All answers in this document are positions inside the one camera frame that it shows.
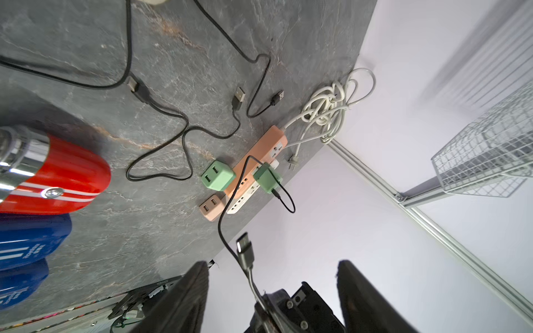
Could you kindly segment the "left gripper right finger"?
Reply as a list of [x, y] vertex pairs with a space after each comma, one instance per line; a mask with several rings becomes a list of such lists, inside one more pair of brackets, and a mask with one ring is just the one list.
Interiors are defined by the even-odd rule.
[[347, 332], [416, 332], [348, 260], [339, 262], [337, 289]]

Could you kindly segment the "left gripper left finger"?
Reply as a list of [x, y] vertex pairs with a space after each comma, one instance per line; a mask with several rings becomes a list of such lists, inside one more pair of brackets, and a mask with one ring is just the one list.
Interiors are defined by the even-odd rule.
[[197, 262], [131, 331], [200, 332], [208, 287], [208, 263]]

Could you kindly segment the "green charger cube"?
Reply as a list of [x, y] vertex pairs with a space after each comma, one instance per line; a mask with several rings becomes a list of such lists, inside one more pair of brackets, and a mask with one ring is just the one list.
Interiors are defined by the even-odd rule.
[[266, 162], [259, 167], [253, 177], [259, 186], [268, 194], [271, 194], [283, 181], [281, 175]]
[[224, 191], [235, 177], [235, 172], [227, 164], [215, 160], [201, 175], [201, 182], [209, 190]]

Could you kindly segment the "red electric shaver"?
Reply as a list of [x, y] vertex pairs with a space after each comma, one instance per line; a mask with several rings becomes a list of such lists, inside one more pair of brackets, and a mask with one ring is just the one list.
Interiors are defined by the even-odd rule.
[[90, 205], [111, 182], [93, 152], [28, 126], [1, 127], [1, 212], [62, 215]]

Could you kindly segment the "pink charger cube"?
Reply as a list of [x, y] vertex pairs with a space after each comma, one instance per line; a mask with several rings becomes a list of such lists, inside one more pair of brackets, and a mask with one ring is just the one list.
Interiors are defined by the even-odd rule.
[[220, 199], [217, 194], [213, 194], [198, 207], [198, 210], [208, 221], [214, 221], [223, 212], [225, 206], [224, 200]]

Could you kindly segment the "white power strip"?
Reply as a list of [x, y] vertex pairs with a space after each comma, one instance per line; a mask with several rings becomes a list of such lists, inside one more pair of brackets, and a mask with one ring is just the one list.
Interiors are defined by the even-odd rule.
[[228, 215], [234, 215], [248, 202], [248, 200], [259, 189], [259, 184], [255, 181], [253, 175], [263, 164], [255, 158], [250, 158], [246, 169], [243, 170], [247, 159], [243, 159], [233, 171], [236, 174], [233, 182], [223, 191], [226, 195], [229, 207], [226, 211]]

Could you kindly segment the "orange power strip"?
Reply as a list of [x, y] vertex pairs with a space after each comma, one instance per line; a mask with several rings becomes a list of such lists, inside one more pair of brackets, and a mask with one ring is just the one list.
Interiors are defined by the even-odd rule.
[[261, 163], [271, 163], [277, 158], [280, 152], [287, 146], [285, 133], [277, 126], [272, 126], [256, 142], [247, 154], [233, 168], [236, 178], [224, 190], [228, 198], [232, 197], [235, 189], [237, 190], [236, 198], [239, 198], [255, 182], [253, 174], [260, 168]]

